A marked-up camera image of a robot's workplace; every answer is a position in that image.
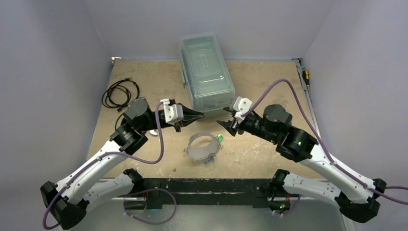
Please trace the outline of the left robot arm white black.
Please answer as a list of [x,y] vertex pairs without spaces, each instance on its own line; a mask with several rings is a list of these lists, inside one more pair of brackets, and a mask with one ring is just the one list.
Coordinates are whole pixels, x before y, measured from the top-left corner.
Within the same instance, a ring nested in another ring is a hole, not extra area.
[[[57,227],[68,230],[76,226],[89,211],[114,197],[141,195],[142,177],[135,170],[127,170],[100,186],[96,186],[96,183],[126,159],[148,165],[159,163],[165,153],[162,130],[173,127],[180,132],[182,127],[204,118],[204,114],[173,99],[163,99],[155,110],[151,110],[147,100],[139,98],[130,103],[123,117],[120,126],[93,157],[57,183],[48,181],[41,186],[46,207],[42,218],[45,230],[52,230],[52,226],[47,224],[48,215],[54,217]],[[146,132],[150,130],[156,130],[159,136],[160,154],[155,160],[135,156],[147,142]]]

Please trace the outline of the metal key organizer plate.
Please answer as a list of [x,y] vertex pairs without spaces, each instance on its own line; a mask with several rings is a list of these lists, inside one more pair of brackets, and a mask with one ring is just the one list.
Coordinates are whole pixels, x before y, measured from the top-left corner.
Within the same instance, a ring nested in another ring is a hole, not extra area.
[[[193,147],[192,143],[200,137],[210,138],[210,143],[205,147]],[[220,149],[221,141],[219,140],[219,136],[214,136],[210,132],[205,131],[196,133],[190,137],[186,153],[193,161],[200,161],[214,158]]]

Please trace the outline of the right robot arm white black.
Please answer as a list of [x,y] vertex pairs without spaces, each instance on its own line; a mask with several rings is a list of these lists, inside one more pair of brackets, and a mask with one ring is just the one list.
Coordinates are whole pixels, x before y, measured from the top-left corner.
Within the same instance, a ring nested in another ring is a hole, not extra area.
[[312,197],[339,209],[342,215],[366,223],[378,215],[380,203],[372,189],[384,192],[382,179],[369,179],[355,171],[348,176],[342,162],[329,160],[322,145],[306,131],[292,126],[292,115],[280,104],[269,105],[263,115],[253,112],[239,122],[217,121],[232,136],[248,132],[276,145],[276,152],[284,158],[300,163],[319,173],[325,180],[300,177],[287,170],[278,169],[267,188],[274,196],[297,194]]

